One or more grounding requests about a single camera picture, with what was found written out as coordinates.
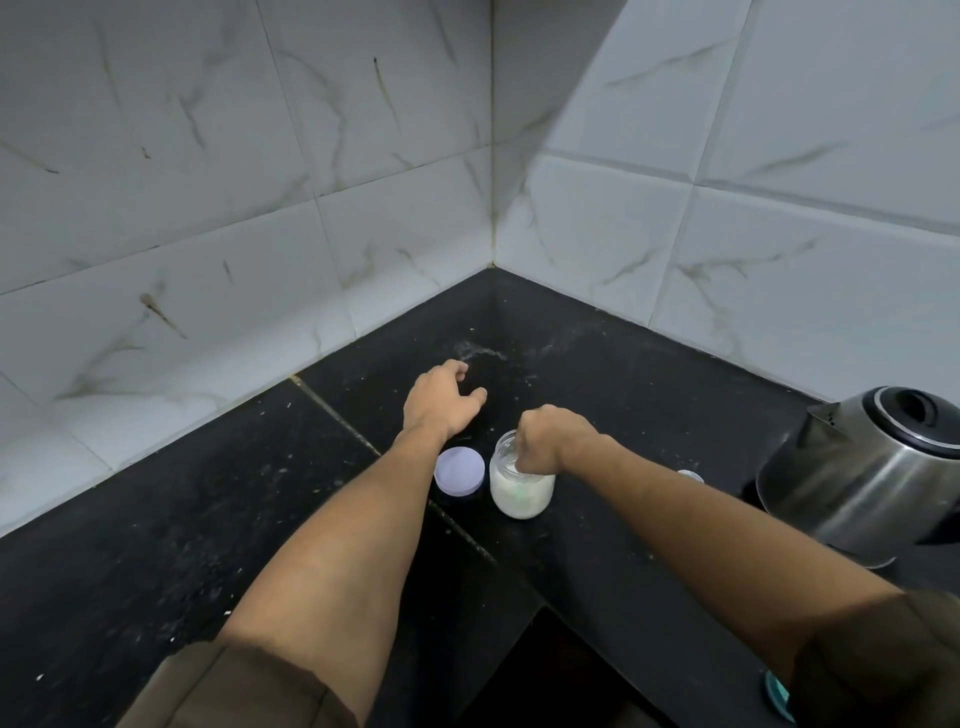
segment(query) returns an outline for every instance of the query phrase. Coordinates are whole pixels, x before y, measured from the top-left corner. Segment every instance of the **shirt sleeve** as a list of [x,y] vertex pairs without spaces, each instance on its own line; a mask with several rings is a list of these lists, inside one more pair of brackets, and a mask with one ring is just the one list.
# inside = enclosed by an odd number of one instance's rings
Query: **shirt sleeve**
[[357,728],[317,677],[253,647],[190,644],[160,663],[117,728]]
[[788,708],[801,728],[960,726],[960,600],[912,592],[816,635]]

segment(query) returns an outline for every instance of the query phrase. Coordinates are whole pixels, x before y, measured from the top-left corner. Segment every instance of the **kettle lid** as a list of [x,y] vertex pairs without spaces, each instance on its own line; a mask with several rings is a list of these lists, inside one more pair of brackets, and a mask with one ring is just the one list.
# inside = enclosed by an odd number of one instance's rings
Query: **kettle lid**
[[911,448],[960,460],[960,407],[907,387],[877,387],[863,396],[874,425]]

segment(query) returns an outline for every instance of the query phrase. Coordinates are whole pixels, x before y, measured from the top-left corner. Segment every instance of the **jar lid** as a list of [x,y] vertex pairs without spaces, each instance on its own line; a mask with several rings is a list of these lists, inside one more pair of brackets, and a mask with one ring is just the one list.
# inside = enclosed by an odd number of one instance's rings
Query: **jar lid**
[[480,453],[471,448],[450,448],[440,453],[433,477],[448,496],[469,496],[483,485],[487,471]]

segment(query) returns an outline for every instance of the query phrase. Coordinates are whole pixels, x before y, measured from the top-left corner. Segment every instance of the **right hand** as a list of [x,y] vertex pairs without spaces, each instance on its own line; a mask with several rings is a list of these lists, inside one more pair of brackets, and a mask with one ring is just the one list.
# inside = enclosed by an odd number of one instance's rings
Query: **right hand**
[[516,469],[553,475],[567,469],[572,451],[585,439],[598,437],[593,425],[575,412],[552,404],[528,409],[516,428]]

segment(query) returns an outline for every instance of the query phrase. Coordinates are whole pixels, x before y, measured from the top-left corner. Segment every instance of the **tiled wall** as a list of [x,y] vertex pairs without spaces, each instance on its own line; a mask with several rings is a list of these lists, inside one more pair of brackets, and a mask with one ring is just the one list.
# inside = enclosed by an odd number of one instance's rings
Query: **tiled wall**
[[0,533],[487,265],[487,0],[0,10]]
[[498,0],[497,265],[828,400],[960,402],[960,6]]

